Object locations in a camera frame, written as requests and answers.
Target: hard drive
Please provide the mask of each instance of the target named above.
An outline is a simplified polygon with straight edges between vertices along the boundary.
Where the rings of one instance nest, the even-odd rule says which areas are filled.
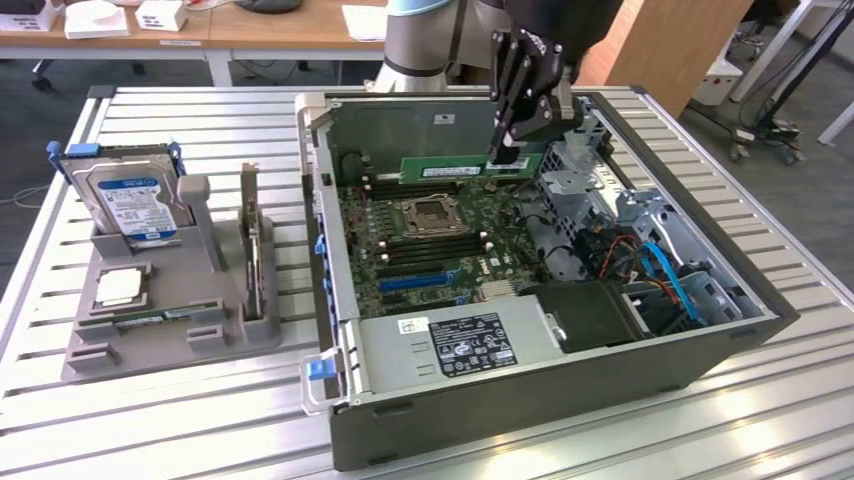
[[[122,234],[134,248],[177,240],[192,214],[177,198],[182,174],[177,145],[100,147],[74,145],[58,161],[101,234]]]

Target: floor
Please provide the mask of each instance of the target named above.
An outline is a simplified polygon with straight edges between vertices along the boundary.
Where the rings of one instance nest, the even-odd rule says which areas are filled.
[[[802,46],[791,41],[771,64],[768,72],[786,64]],[[748,52],[735,56],[746,58]],[[0,145],[5,165],[0,178],[0,199],[8,199],[24,188],[49,182],[52,169],[44,146],[49,140],[65,140],[85,100],[90,83],[120,86],[209,85],[202,62],[145,61],[146,74],[134,75],[128,62],[57,61],[49,77],[56,91],[36,91],[29,81],[32,61],[0,63]],[[292,68],[292,62],[232,64],[236,85],[332,85],[336,81],[329,62],[312,62],[308,72]],[[261,75],[248,78],[248,69]],[[348,64],[344,84],[360,84],[375,75],[376,66]],[[848,242],[854,238],[854,133],[848,128],[839,136],[835,148],[820,145],[815,137],[854,100],[854,70],[826,58],[802,84],[783,108],[783,115],[802,130],[802,151],[807,161],[794,166],[783,164],[784,150],[763,145],[751,149],[752,157],[739,163],[727,161],[730,136],[718,126],[691,111],[679,121],[710,153],[747,187],[752,195],[795,234],[842,282],[854,289],[854,256]],[[759,92],[755,99],[764,95]],[[744,118],[752,118],[756,102],[744,106]],[[740,105],[728,101],[719,108],[724,119],[735,121]],[[40,195],[26,199],[38,203]],[[37,209],[24,209],[0,203],[0,291],[14,268]]]

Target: white box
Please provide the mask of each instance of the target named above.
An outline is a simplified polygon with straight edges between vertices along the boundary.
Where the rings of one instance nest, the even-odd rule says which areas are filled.
[[[0,31],[4,32],[49,32],[56,20],[56,8],[50,1],[44,2],[41,12],[36,15],[0,13]]]
[[[694,100],[706,106],[716,107],[723,103],[723,99],[730,95],[730,91],[742,77],[742,71],[726,60],[718,60],[711,64],[711,68],[694,92]]]
[[[136,10],[136,23],[145,30],[177,32],[186,21],[186,9],[180,0],[145,0]]]
[[[65,38],[126,37],[124,8],[101,0],[86,0],[65,8]]]

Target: blue cable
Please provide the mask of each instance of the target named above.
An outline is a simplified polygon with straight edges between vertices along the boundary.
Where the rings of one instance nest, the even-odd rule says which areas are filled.
[[[643,268],[645,269],[645,274],[651,277],[655,278],[655,269],[652,268],[652,263],[649,262],[649,259],[643,257],[640,259],[640,263],[643,264]]]
[[[652,252],[652,255],[655,255],[655,258],[658,259],[658,263],[662,264],[662,268],[664,269],[664,273],[667,274],[670,283],[672,284],[672,289],[676,291],[676,295],[679,295],[679,298],[682,299],[682,304],[684,305],[684,311],[688,313],[688,317],[691,317],[691,320],[699,322],[704,327],[708,326],[708,323],[706,323],[706,321],[699,318],[699,315],[696,314],[696,307],[694,307],[694,303],[691,303],[691,299],[686,295],[684,290],[682,290],[676,272],[672,271],[672,267],[670,266],[670,262],[667,261],[664,252],[662,252],[662,249],[652,242],[645,242],[643,246],[649,249],[649,252]]]

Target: blue pcie slot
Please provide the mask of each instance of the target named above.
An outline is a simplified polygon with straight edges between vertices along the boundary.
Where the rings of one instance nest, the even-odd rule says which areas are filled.
[[[432,287],[436,285],[447,285],[453,281],[451,272],[433,273],[411,278],[393,278],[379,281],[379,291],[391,292],[393,290],[404,290],[407,288]]]

